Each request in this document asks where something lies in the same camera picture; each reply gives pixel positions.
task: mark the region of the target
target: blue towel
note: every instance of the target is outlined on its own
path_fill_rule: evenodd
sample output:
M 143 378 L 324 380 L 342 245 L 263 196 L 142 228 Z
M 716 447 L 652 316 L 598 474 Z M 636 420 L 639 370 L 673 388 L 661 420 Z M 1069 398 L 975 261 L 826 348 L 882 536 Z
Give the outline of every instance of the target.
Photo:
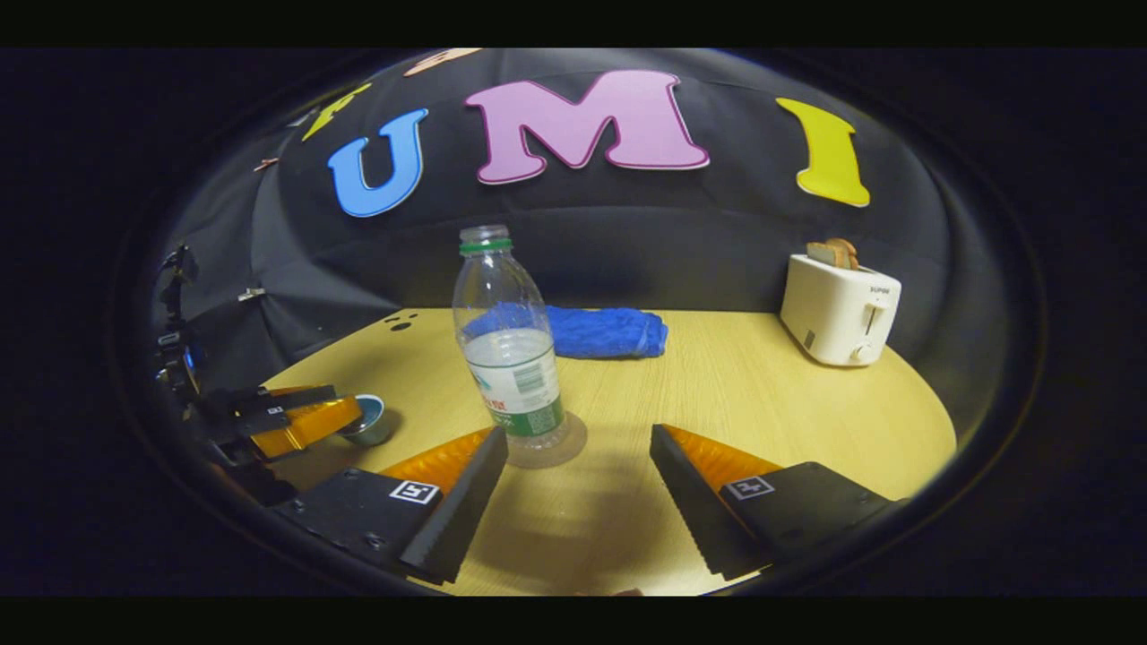
M 655 313 L 635 309 L 546 306 L 554 351 L 567 358 L 650 358 L 665 353 L 669 328 Z M 499 327 L 531 327 L 533 316 L 520 304 L 498 303 L 466 327 L 478 336 Z

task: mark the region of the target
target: blue letter u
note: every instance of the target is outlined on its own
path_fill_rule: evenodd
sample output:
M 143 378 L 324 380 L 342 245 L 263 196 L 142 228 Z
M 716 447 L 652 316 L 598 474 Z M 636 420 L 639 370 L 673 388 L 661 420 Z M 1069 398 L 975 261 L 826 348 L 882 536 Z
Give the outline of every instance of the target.
M 414 110 L 383 125 L 380 137 L 390 139 L 390 160 L 393 173 L 376 188 L 366 185 L 362 173 L 362 148 L 367 139 L 356 139 L 330 155 L 327 166 L 335 176 L 335 196 L 351 217 L 373 217 L 385 212 L 411 196 L 422 178 L 422 145 L 419 142 L 419 122 L 430 114 Z

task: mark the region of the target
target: letter m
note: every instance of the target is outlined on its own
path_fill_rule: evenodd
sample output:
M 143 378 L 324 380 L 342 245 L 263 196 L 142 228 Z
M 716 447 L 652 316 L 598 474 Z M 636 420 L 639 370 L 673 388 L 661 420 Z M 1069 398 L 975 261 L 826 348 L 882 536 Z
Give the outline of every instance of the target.
M 645 170 L 692 170 L 709 164 L 677 109 L 671 73 L 610 71 L 598 77 L 580 103 L 522 80 L 483 90 L 466 100 L 482 109 L 490 162 L 478 169 L 483 184 L 509 184 L 537 177 L 546 161 L 530 153 L 529 130 L 570 168 L 590 163 L 609 122 L 617 142 L 606 150 L 614 165 Z

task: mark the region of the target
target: round table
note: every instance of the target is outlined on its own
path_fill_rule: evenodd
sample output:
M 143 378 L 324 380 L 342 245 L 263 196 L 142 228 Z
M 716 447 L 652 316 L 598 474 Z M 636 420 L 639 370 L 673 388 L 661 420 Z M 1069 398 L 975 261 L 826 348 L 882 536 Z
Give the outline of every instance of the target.
M 780 466 L 818 461 L 889 499 L 914 495 L 955 451 L 943 404 L 890 348 L 868 367 L 828 367 L 772 313 L 654 312 L 669 327 L 661 357 L 557 358 L 562 402 L 588 428 L 585 449 L 548 469 L 507 465 L 457 583 L 420 584 L 453 595 L 661 596 L 738 582 L 705 568 L 649 458 L 654 423 Z M 301 490 L 492 423 L 448 309 L 399 311 L 264 384 L 323 383 L 382 398 L 395 434 L 369 449 L 330 436 L 273 466 Z

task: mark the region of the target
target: white toaster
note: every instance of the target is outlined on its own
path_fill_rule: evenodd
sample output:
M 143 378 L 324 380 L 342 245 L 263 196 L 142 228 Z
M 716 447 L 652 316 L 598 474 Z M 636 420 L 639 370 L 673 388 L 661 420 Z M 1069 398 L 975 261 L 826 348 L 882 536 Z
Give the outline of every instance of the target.
M 895 278 L 793 255 L 781 321 L 820 363 L 872 365 L 884 350 L 899 302 L 900 282 Z

